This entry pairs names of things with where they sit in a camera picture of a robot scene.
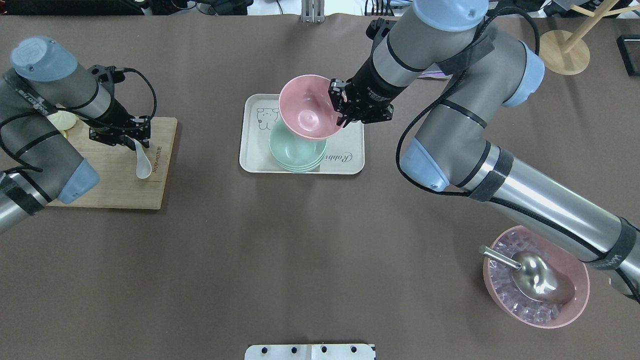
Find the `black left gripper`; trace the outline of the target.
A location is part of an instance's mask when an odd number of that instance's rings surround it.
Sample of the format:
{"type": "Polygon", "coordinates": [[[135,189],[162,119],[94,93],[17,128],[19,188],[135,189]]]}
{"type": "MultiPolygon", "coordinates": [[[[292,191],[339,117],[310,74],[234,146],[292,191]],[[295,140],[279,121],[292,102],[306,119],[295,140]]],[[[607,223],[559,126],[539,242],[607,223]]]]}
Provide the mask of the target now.
{"type": "Polygon", "coordinates": [[[151,139],[151,116],[132,117],[126,126],[116,126],[96,120],[96,125],[89,126],[89,139],[108,146],[122,145],[131,151],[136,150],[135,141],[148,149],[151,139]]]}

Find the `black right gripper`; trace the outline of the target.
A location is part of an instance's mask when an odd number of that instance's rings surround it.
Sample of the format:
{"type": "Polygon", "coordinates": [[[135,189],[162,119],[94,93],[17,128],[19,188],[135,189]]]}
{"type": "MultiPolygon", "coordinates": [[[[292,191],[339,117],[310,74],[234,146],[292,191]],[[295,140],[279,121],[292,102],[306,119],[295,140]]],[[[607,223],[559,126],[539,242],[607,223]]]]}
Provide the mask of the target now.
{"type": "Polygon", "coordinates": [[[381,106],[366,102],[349,80],[330,79],[327,93],[334,111],[338,113],[336,125],[341,128],[352,122],[368,125],[390,121],[393,118],[393,105],[381,106]]]}

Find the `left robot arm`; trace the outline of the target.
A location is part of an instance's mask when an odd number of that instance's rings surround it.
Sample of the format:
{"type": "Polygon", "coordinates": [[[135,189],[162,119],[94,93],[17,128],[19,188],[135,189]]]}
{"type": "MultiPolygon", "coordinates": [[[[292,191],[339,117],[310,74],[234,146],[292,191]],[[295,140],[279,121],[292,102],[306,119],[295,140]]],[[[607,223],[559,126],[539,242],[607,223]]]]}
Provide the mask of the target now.
{"type": "Polygon", "coordinates": [[[150,146],[154,113],[136,117],[115,98],[128,67],[84,68],[55,39],[34,36],[10,54],[1,75],[1,150],[17,166],[1,171],[0,225],[5,232],[57,199],[70,204],[99,183],[99,174],[50,122],[64,112],[89,126],[89,139],[126,146],[141,156],[150,146]]]}

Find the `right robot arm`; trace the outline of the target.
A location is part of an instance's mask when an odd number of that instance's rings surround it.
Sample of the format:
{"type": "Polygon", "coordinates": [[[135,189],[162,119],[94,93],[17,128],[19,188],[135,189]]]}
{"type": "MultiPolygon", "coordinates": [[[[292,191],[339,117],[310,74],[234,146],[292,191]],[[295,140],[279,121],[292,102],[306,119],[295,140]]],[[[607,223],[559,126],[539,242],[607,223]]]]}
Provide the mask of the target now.
{"type": "Polygon", "coordinates": [[[537,50],[500,30],[485,0],[415,0],[370,57],[348,80],[327,89],[337,124],[391,120],[393,100],[432,65],[452,75],[443,93],[418,116],[422,121],[402,152],[398,171],[423,191],[489,204],[639,301],[639,229],[567,189],[484,139],[502,107],[527,100],[546,66],[537,50]]]}

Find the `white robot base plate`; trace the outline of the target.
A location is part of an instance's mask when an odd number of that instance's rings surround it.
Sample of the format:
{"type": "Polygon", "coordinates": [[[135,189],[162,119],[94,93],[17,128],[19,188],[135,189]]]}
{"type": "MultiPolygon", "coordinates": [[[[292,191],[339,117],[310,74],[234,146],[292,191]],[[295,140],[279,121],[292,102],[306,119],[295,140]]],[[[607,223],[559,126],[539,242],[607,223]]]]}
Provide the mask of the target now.
{"type": "Polygon", "coordinates": [[[376,360],[374,344],[254,344],[247,347],[245,360],[376,360]]]}

